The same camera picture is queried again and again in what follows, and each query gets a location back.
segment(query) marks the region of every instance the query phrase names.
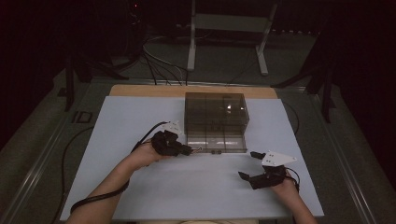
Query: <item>person's right arm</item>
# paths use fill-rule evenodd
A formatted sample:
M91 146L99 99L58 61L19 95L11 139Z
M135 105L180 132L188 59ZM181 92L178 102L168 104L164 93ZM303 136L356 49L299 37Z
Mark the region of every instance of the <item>person's right arm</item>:
M281 184L271 187L279 200L293 213L297 224L317 224L314 216L300 197L292 180L286 178Z

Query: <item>white plastic part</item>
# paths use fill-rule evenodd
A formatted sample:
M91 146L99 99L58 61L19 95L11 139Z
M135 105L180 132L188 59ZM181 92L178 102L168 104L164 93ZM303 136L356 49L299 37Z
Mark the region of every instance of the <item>white plastic part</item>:
M262 159L262 165L264 166L280 166L286 163L297 161L295 157L291 157L288 155L284 155L281 153L268 151L265 153L264 158Z
M171 133L175 133L177 135L183 134L183 132L180 129L180 126L178 125L178 121L165 123L165 124L163 124L163 128L166 131L171 132Z

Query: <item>dark gray floor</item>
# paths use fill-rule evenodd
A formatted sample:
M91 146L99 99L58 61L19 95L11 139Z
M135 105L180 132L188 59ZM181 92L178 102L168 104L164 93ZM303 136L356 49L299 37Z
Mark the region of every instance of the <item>dark gray floor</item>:
M263 77L259 73L251 42L241 43L224 36L200 40L196 69L189 73L189 82L259 86L276 84L298 73L314 41L315 38L308 35L271 35L264 52L269 76ZM183 67L187 64L188 47L187 38L158 38L147 43L149 53ZM175 67L167 68L180 77ZM62 198L61 162L69 141L81 130L94 125L112 85L153 83L144 59L121 74L131 79L119 82L97 75L91 84L78 86L77 102L72 111L92 112L93 119L87 124L71 123L73 113L63 112L65 99L56 94L64 86L64 74L56 77L54 90L0 154L2 218L11 214L14 216L12 223L51 222ZM167 76L169 80L174 80L170 81L173 85L177 84L172 76ZM331 110L332 124L327 124L318 112L319 95L307 95L302 91L307 81L301 80L289 88L276 91L285 103L292 127L295 130L298 128L297 141L325 213L325 217L318 219L319 223L393 223L396 220L395 191L377 164L338 90L334 88L332 93L336 108ZM73 182L90 134L90 130L82 133L67 149L66 189ZM50 151L48 163L38 169L42 173L37 169L29 173L32 167L37 167L35 161L47 149ZM29 179L33 183L30 188L23 185L26 176L35 177ZM18 192L19 187L29 191L23 196L23 192ZM25 201L13 203L16 197ZM10 212L10 206L17 209Z

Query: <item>person's left arm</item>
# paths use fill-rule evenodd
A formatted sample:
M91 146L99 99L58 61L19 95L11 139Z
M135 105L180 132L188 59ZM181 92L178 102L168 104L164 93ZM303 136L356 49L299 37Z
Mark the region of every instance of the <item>person's left arm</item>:
M139 146L123 159L88 197L120 189L134 171L164 158L167 157L159 155L151 146L151 143ZM120 194L101 201L84 204L70 215L66 223L110 223L119 200Z

